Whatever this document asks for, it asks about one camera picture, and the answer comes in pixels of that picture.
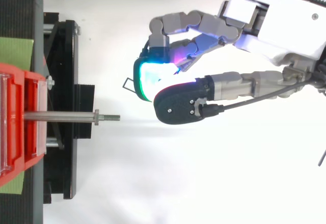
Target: screw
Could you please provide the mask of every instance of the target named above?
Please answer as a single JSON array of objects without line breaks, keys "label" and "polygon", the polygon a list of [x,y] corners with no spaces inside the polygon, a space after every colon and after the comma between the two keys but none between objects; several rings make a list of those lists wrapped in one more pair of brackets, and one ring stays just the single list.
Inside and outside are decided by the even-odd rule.
[{"label": "screw", "polygon": [[52,87],[56,84],[56,82],[52,79],[52,76],[50,75],[47,77],[46,81],[47,81],[47,88],[49,90],[51,90]]},{"label": "screw", "polygon": [[80,36],[82,34],[82,30],[81,30],[80,26],[75,27],[75,32],[76,32],[77,36]]},{"label": "screw", "polygon": [[313,19],[313,20],[317,20],[318,19],[318,14],[313,14],[312,16],[311,16],[311,18]]},{"label": "screw", "polygon": [[120,115],[99,115],[99,121],[120,121]]},{"label": "screw", "polygon": [[120,115],[100,115],[100,110],[96,109],[94,120],[95,126],[98,126],[99,121],[120,121]]}]

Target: metal bolt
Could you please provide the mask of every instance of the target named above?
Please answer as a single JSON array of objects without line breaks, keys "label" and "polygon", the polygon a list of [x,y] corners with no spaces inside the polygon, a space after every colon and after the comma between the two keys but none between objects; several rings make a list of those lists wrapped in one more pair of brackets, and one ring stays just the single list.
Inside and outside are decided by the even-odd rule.
[{"label": "metal bolt", "polygon": [[77,36],[80,36],[82,34],[82,30],[81,30],[80,26],[76,26],[75,32],[76,32]]},{"label": "metal bolt", "polygon": [[95,123],[99,121],[120,121],[119,115],[100,115],[95,112],[68,112],[68,111],[26,111],[24,119],[28,121],[71,122],[71,123]]},{"label": "metal bolt", "polygon": [[317,20],[319,16],[318,16],[318,14],[313,14],[311,17],[313,20]]},{"label": "metal bolt", "polygon": [[52,79],[52,76],[50,75],[47,77],[46,82],[47,82],[47,88],[49,90],[51,90],[52,87],[56,84],[56,82]]}]

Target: black metal bracket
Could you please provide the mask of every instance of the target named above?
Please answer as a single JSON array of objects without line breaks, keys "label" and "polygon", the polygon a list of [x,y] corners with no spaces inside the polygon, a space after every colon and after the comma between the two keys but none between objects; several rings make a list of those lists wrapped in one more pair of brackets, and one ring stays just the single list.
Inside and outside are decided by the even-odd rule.
[{"label": "black metal bracket", "polygon": [[[57,13],[44,13],[44,23],[54,25],[50,35],[44,34],[44,56],[55,81],[49,91],[49,108],[92,112],[95,86],[78,84],[77,24],[72,20],[58,22],[58,16]],[[91,123],[48,123],[47,136],[59,136],[63,147],[47,148],[44,156],[45,204],[51,203],[52,193],[63,193],[64,199],[75,196],[77,139],[91,138],[91,131]]]}]

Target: metal rod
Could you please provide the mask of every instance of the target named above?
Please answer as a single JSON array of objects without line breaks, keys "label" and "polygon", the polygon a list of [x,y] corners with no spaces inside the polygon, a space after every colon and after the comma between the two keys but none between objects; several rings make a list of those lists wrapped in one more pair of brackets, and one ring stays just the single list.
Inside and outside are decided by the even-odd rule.
[{"label": "metal rod", "polygon": [[44,34],[51,34],[54,24],[44,24],[43,25],[43,33]]},{"label": "metal rod", "polygon": [[47,137],[46,138],[46,147],[47,148],[58,148],[59,144],[55,137]]},{"label": "metal rod", "polygon": [[24,119],[29,121],[95,123],[99,121],[120,121],[119,115],[100,115],[95,112],[65,112],[65,111],[26,111]]}]

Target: red plastic bin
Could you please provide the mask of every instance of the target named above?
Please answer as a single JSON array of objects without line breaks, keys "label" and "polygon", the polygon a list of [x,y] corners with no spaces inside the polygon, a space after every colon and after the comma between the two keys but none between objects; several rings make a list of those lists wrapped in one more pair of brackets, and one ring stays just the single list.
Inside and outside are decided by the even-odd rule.
[{"label": "red plastic bin", "polygon": [[44,156],[46,122],[23,117],[25,108],[46,109],[46,94],[43,76],[0,63],[0,187]]}]

